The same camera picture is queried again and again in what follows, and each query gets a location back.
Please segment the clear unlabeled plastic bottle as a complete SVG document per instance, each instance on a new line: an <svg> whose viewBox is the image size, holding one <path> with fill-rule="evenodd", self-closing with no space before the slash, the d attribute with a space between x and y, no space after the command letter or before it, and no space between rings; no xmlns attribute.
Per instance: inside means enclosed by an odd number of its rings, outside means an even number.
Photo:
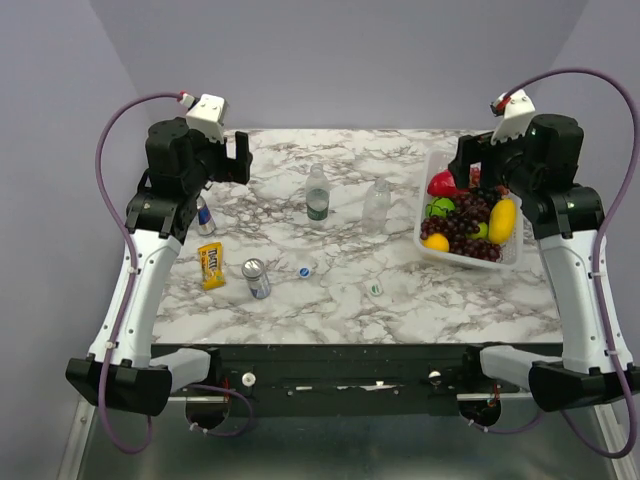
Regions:
<svg viewBox="0 0 640 480"><path fill-rule="evenodd" d="M384 178L378 178L368 188L365 195L361 221L364 233L377 235L383 231L390 205L389 182Z"/></svg>

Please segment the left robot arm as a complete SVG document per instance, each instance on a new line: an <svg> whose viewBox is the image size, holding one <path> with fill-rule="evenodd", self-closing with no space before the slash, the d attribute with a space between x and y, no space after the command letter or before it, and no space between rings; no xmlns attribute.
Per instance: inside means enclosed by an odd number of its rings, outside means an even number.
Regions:
<svg viewBox="0 0 640 480"><path fill-rule="evenodd" d="M235 157L226 144L181 117L149 128L148 167L126 208L125 254L108 312L86 356L66 367L67 381L90 404L155 417L171 393L187 385L201 395L220 387L213 353L181 348L154 358L151 344L167 276L197 215L197 197L210 182L245 185L250 179L247 133L236 132Z"/></svg>

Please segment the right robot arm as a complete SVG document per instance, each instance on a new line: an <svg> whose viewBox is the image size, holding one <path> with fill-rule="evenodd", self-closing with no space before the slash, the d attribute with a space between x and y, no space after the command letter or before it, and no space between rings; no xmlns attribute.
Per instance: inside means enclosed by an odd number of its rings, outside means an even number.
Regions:
<svg viewBox="0 0 640 480"><path fill-rule="evenodd" d="M611 403L639 390L639 368L622 337L608 284L605 212L598 193L574 177L584 132L567 116L534 116L524 132L496 140L462 136L448 169L466 187L481 165L481 184L507 187L531 223L562 325L559 358L487 346L464 362L460 379L480 392L501 380L529 391L545 412Z"/></svg>

